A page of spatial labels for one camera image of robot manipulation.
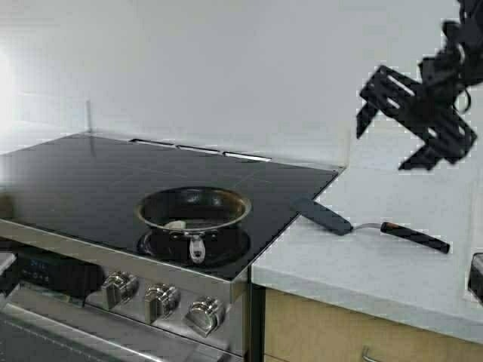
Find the stainless steel knob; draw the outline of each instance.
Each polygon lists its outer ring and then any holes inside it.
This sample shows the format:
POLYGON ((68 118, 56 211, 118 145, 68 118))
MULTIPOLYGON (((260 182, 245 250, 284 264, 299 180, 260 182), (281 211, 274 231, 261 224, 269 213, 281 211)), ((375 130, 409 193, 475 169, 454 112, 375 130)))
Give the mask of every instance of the stainless steel knob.
POLYGON ((197 334, 207 337, 225 318, 225 307, 218 299, 202 297, 194 302, 185 316, 185 324, 197 334))
POLYGON ((112 309, 126 303, 137 292, 138 281, 134 275, 117 271, 104 281, 100 290, 103 294, 105 309, 112 309))
POLYGON ((156 284, 144 295, 144 319, 151 324, 158 318, 165 319, 180 304, 180 291, 173 286, 156 284))

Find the spatula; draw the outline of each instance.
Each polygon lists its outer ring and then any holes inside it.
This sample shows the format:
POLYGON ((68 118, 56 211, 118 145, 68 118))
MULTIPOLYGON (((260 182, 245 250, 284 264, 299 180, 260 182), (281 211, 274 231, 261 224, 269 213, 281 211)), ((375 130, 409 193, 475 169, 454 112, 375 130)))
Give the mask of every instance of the spatula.
POLYGON ((313 222, 323 226, 329 232, 336 235, 343 236, 357 229, 364 228, 376 228, 384 234, 397 236, 398 238, 404 238, 414 243, 418 243, 425 247, 431 247, 437 251, 441 251, 444 254, 448 254, 450 251, 450 245, 446 244, 436 238, 432 238, 421 232, 405 228, 391 222, 383 222, 382 224, 362 224, 355 228, 349 221, 344 219, 341 215, 334 211, 323 207, 319 203, 309 199, 301 198, 291 204, 291 209, 297 211, 300 215, 312 220, 313 222))

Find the black glass cooktop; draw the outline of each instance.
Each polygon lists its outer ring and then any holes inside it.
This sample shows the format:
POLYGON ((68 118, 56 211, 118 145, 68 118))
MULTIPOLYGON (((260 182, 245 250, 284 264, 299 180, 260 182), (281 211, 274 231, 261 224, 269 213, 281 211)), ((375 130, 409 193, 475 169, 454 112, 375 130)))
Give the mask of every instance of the black glass cooktop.
POLYGON ((226 280, 234 279, 297 215, 288 206, 292 200, 315 197, 337 175, 85 134, 0 160, 0 200, 12 206, 1 217, 226 280), (157 244, 146 242, 149 229, 134 214, 145 196, 187 186, 231 189, 253 205, 238 236, 217 240, 202 265, 177 257, 169 246, 152 247, 157 244))

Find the digital display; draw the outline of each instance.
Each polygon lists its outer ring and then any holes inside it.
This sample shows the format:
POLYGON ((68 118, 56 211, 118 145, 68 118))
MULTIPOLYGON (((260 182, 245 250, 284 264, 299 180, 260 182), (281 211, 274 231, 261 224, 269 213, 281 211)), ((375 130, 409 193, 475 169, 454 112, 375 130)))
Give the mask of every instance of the digital display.
POLYGON ((38 270, 42 270, 42 271, 46 271, 47 270, 47 266, 45 265, 45 263, 39 262, 38 260, 34 260, 34 259, 31 259, 30 260, 30 266, 32 268, 35 268, 35 269, 38 269, 38 270))

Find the cabinet drawer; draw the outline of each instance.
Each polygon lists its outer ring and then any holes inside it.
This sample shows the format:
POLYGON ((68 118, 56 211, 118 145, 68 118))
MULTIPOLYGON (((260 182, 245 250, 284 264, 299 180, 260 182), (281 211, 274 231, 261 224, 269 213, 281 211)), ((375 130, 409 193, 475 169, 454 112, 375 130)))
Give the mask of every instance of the cabinet drawer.
POLYGON ((481 362, 483 345, 292 296, 266 293, 266 354, 290 362, 481 362))

